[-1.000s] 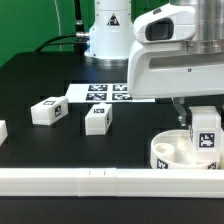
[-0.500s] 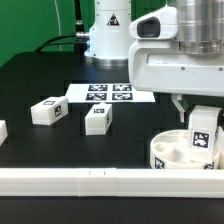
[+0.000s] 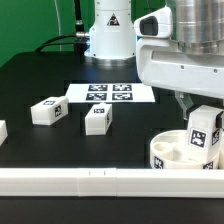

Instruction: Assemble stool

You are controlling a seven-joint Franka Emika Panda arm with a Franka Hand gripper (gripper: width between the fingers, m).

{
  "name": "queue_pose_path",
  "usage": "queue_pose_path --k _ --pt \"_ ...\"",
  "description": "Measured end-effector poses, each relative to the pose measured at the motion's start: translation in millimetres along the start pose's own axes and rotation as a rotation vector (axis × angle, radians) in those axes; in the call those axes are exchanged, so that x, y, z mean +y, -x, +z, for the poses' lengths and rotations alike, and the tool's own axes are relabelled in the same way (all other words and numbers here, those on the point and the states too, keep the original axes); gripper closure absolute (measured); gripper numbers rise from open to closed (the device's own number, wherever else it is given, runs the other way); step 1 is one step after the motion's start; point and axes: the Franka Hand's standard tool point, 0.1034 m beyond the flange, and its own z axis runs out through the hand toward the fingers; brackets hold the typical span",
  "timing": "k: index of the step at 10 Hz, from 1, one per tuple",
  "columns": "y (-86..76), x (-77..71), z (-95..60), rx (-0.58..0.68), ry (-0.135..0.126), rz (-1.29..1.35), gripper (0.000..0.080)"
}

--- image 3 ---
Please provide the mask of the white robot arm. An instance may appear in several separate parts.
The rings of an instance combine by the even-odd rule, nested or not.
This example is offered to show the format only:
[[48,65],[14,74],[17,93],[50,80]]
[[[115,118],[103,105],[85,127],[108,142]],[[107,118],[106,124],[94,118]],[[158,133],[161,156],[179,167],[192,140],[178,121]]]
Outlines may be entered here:
[[131,0],[94,0],[85,59],[104,66],[134,61],[142,83],[173,90],[183,115],[192,94],[224,102],[224,0],[165,0],[133,21]]

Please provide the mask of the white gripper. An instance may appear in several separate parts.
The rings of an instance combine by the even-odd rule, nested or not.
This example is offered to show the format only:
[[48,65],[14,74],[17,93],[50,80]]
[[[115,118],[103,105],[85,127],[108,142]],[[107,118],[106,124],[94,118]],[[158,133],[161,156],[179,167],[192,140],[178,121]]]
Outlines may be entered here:
[[224,6],[165,6],[134,28],[140,80],[176,91],[184,120],[188,93],[224,98]]

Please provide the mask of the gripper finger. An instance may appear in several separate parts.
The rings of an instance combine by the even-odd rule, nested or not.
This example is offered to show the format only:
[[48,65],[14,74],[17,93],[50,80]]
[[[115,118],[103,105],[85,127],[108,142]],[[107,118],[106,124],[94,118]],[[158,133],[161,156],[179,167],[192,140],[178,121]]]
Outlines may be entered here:
[[216,116],[216,128],[224,130],[224,111]]

